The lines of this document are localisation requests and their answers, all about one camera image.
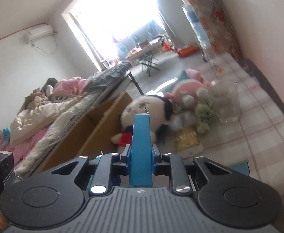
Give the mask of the blue cardboard box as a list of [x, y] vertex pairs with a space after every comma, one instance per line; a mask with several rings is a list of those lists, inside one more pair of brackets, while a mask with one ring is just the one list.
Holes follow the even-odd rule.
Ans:
[[152, 187], [152, 148], [149, 115], [135, 114], [130, 153], [129, 185]]

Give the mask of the green floral soft toy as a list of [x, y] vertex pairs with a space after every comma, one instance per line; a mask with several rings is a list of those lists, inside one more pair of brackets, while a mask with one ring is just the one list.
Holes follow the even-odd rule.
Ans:
[[210, 129], [210, 123], [216, 118], [216, 111], [209, 99], [199, 100], [195, 109], [196, 121], [195, 128], [198, 134], [207, 134]]

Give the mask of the yellow sponge pack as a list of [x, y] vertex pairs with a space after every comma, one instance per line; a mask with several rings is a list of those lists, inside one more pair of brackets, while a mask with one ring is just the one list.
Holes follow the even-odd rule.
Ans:
[[203, 152], [203, 146], [194, 125], [175, 132], [176, 153], [183, 159], [192, 158]]

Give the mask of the brown cardboard box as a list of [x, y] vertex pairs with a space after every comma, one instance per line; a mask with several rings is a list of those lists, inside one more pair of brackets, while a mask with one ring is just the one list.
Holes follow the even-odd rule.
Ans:
[[78, 156], [93, 159], [100, 154], [116, 152], [118, 146], [110, 139], [121, 132], [120, 115], [131, 102], [130, 95], [123, 91], [88, 111], [56, 144], [34, 173], [51, 169]]

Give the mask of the black-haired plush doll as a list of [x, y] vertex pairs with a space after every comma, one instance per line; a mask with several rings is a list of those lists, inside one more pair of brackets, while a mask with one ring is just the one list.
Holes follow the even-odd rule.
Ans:
[[115, 145], [126, 146], [132, 143], [134, 117], [137, 114], [148, 114], [150, 124], [150, 141], [160, 140], [168, 126], [175, 119], [173, 105], [169, 99], [157, 95], [141, 96], [133, 100], [120, 116], [122, 130], [111, 138]]

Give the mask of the bed with quilts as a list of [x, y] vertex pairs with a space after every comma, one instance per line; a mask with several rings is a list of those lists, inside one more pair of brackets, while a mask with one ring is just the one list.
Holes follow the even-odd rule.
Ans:
[[10, 125], [10, 148], [15, 174], [30, 174], [42, 159], [62, 141], [75, 124], [89, 111], [118, 90], [130, 71], [129, 61], [82, 79], [60, 81], [49, 98], [36, 95], [24, 105]]

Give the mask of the pink plush toy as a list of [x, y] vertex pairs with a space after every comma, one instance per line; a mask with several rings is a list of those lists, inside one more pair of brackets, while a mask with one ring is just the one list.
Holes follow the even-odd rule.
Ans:
[[188, 79], [178, 80], [172, 92], [164, 93], [164, 97], [181, 108], [194, 109], [199, 100], [208, 98], [210, 82], [205, 80], [199, 68], [187, 68], [185, 73]]

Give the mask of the teal folded cloth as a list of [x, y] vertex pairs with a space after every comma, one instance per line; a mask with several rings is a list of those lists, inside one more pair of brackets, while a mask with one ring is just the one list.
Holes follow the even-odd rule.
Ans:
[[250, 176], [249, 160], [243, 160], [241, 162], [234, 163], [232, 165], [229, 165], [228, 168], [246, 176]]

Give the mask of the person with black hair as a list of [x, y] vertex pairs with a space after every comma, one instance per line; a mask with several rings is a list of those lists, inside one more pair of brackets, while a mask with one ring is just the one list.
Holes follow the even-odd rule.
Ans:
[[55, 78], [49, 78], [45, 85], [42, 87], [41, 92], [44, 93], [44, 95], [48, 98], [53, 93], [53, 89], [58, 83], [57, 79]]

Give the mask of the clear glass cup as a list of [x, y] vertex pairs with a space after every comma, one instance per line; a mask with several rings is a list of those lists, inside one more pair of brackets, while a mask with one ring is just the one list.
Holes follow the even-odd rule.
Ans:
[[233, 79], [216, 79], [210, 83], [209, 93], [221, 123], [237, 122], [240, 114], [238, 84]]

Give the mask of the folding table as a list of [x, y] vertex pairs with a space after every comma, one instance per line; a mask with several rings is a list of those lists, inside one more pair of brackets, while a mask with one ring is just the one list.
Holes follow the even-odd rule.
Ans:
[[163, 41], [160, 37], [151, 40], [144, 47], [136, 48], [134, 51], [130, 51], [125, 57], [125, 60], [134, 64], [141, 64], [142, 69], [146, 68], [146, 74], [151, 75], [151, 70], [160, 71], [157, 67], [155, 61], [159, 61], [155, 55], [159, 52], [159, 49], [162, 47]]

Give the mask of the red plastic crate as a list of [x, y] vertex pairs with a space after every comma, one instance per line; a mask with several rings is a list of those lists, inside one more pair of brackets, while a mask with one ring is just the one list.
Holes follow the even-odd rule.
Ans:
[[176, 53], [178, 54], [179, 57], [183, 58], [183, 57], [191, 56], [195, 54], [196, 52], [198, 52], [199, 50], [200, 49], [197, 46], [191, 45], [191, 46], [177, 49]]

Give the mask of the white air conditioner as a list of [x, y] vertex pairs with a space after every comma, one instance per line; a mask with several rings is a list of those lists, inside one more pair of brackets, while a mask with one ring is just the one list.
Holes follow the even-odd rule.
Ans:
[[29, 30], [25, 34], [25, 41], [26, 43], [30, 44], [33, 41], [52, 35], [53, 32], [54, 30], [50, 25], [44, 25], [38, 28], [34, 28], [32, 30]]

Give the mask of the large water bottle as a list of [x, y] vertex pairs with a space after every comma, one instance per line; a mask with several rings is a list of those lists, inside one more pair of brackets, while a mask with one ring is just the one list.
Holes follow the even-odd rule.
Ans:
[[191, 5], [183, 5], [183, 12], [185, 13], [185, 16], [187, 17], [194, 34], [196, 35], [196, 39], [201, 46], [203, 50], [207, 50], [210, 47], [210, 42], [207, 37], [207, 34], [200, 23], [194, 9]]

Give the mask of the floral covered cabinet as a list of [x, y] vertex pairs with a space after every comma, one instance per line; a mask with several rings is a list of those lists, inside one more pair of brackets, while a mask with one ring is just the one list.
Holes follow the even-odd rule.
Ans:
[[188, 0], [188, 2], [206, 35], [205, 42], [201, 43], [206, 55], [213, 58], [227, 52], [234, 59], [240, 59], [242, 54], [237, 38], [220, 0]]

